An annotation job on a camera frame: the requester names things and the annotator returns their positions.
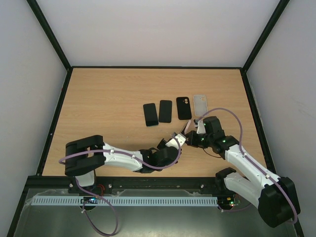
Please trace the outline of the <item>green phone from black case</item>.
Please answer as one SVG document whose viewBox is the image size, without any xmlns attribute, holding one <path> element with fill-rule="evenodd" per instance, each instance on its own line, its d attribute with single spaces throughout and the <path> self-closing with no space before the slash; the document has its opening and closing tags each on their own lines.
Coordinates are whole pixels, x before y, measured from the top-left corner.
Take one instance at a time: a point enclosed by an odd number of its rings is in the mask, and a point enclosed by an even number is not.
<svg viewBox="0 0 316 237">
<path fill-rule="evenodd" d="M 145 124 L 147 127 L 158 125 L 158 116 L 155 103 L 143 105 Z"/>
</svg>

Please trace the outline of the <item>white phone case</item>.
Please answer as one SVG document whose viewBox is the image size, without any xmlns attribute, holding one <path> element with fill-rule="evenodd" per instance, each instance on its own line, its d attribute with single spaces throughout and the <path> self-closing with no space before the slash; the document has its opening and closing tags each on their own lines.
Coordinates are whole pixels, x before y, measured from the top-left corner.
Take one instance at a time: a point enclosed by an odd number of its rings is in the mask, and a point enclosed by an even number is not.
<svg viewBox="0 0 316 237">
<path fill-rule="evenodd" d="M 207 99 L 204 94 L 193 95 L 195 115 L 200 117 L 208 111 Z"/>
</svg>

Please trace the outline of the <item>black phone from white case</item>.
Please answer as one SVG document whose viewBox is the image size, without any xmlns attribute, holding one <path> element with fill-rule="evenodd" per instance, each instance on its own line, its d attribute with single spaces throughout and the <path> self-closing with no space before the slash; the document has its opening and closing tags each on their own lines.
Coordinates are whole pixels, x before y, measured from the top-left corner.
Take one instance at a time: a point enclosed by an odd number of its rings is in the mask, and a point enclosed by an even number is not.
<svg viewBox="0 0 316 237">
<path fill-rule="evenodd" d="M 172 101 L 160 100 L 158 121 L 160 123 L 171 123 L 171 121 L 172 121 Z"/>
</svg>

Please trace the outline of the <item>pink cased phone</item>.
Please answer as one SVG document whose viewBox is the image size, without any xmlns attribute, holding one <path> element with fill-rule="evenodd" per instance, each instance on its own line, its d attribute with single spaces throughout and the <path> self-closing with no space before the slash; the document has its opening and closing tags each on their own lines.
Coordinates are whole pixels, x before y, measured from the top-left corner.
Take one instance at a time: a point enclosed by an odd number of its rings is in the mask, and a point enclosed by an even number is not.
<svg viewBox="0 0 316 237">
<path fill-rule="evenodd" d="M 183 126 L 183 128 L 180 130 L 179 134 L 182 134 L 183 136 L 185 136 L 188 132 L 188 129 L 190 127 L 192 120 L 188 120 L 186 121 L 185 125 Z"/>
</svg>

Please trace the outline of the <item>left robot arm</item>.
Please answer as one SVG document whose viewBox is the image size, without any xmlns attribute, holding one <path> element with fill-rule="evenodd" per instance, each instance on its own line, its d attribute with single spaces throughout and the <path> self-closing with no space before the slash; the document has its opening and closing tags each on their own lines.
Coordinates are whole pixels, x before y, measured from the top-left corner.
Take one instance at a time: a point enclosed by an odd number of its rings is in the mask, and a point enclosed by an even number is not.
<svg viewBox="0 0 316 237">
<path fill-rule="evenodd" d="M 136 173 L 161 171 L 176 164 L 186 138 L 174 133 L 168 141 L 161 140 L 156 148 L 128 151 L 111 146 L 103 136 L 94 135 L 66 144 L 66 156 L 59 160 L 65 175 L 75 177 L 81 187 L 95 185 L 95 170 L 102 166 L 120 167 Z"/>
</svg>

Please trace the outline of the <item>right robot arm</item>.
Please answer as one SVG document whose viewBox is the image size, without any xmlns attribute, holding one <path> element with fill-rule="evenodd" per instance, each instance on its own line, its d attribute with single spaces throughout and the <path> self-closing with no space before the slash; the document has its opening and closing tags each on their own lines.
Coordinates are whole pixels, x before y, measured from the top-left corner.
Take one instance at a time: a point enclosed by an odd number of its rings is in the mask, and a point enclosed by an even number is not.
<svg viewBox="0 0 316 237">
<path fill-rule="evenodd" d="M 301 212 L 294 182 L 269 171 L 241 145 L 241 140 L 227 136 L 216 116 L 194 121 L 195 131 L 186 134 L 187 144 L 196 148 L 211 148 L 222 159 L 235 166 L 216 173 L 216 190 L 229 190 L 242 196 L 259 212 L 264 222 L 276 227 L 286 221 L 296 221 Z"/>
</svg>

